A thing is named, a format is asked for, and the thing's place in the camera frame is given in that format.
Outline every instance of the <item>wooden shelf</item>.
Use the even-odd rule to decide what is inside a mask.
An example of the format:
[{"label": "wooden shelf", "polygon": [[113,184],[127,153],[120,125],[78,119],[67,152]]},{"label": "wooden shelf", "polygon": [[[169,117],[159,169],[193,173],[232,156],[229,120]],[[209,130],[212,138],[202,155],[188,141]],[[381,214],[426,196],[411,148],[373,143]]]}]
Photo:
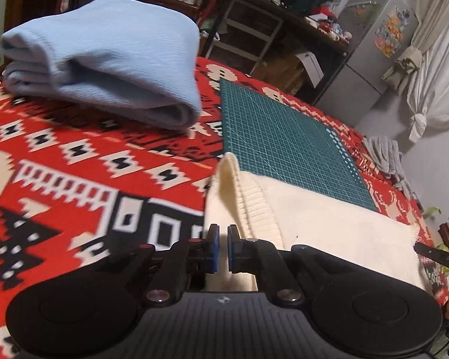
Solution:
[{"label": "wooden shelf", "polygon": [[313,26],[309,25],[304,19],[298,17],[295,13],[293,13],[290,9],[286,9],[284,7],[278,6],[271,1],[267,0],[245,0],[257,7],[261,7],[272,13],[281,19],[284,20],[286,24],[291,24],[300,30],[307,33],[309,36],[319,40],[320,42],[326,44],[334,51],[337,51],[341,54],[345,54],[348,52],[348,44],[344,42],[335,42],[331,40],[327,35],[322,33],[320,30],[317,30]]},{"label": "wooden shelf", "polygon": [[190,19],[196,20],[196,16],[200,9],[197,5],[190,5],[183,1],[178,0],[138,0],[143,3],[160,5],[165,8],[173,9],[188,16]]}]

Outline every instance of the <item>folded light blue cloth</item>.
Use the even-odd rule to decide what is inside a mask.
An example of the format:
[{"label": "folded light blue cloth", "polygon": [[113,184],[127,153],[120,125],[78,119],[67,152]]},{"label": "folded light blue cloth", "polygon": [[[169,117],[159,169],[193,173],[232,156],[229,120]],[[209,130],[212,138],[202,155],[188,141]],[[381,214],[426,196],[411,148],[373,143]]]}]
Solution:
[{"label": "folded light blue cloth", "polygon": [[95,0],[2,35],[15,61],[5,87],[63,98],[181,130],[201,112],[194,78],[199,30],[185,15],[135,0]]}]

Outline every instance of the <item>shelving unit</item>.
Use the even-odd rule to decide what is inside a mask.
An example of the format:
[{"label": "shelving unit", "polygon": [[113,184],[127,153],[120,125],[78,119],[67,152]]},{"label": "shelving unit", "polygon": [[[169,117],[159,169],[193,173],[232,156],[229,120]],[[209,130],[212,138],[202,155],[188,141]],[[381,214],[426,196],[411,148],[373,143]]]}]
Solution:
[{"label": "shelving unit", "polygon": [[247,1],[232,0],[223,23],[228,33],[213,41],[206,58],[219,61],[226,59],[226,53],[239,55],[240,70],[251,74],[271,46],[283,20]]}]

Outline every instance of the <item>bed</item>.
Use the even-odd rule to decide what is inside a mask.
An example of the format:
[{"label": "bed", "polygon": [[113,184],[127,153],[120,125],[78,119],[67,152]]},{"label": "bed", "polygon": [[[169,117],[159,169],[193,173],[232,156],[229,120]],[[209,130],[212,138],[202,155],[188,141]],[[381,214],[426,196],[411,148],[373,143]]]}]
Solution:
[{"label": "bed", "polygon": [[[185,134],[43,98],[15,98],[0,83],[0,358],[15,348],[5,309],[24,288],[123,247],[168,249],[199,237],[210,176],[224,154],[219,80],[233,81],[334,128],[379,213],[420,227],[417,203],[376,169],[363,136],[304,102],[222,64],[198,58],[198,123]],[[440,268],[422,260],[443,304]]]}]

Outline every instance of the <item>grid lines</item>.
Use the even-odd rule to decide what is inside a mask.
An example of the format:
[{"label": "grid lines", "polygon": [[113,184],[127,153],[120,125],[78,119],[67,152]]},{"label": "grid lines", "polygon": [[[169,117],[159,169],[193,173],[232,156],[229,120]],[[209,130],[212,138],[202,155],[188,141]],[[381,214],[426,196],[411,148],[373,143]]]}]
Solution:
[{"label": "grid lines", "polygon": [[336,132],[283,104],[220,81],[224,150],[240,168],[376,211]]}]

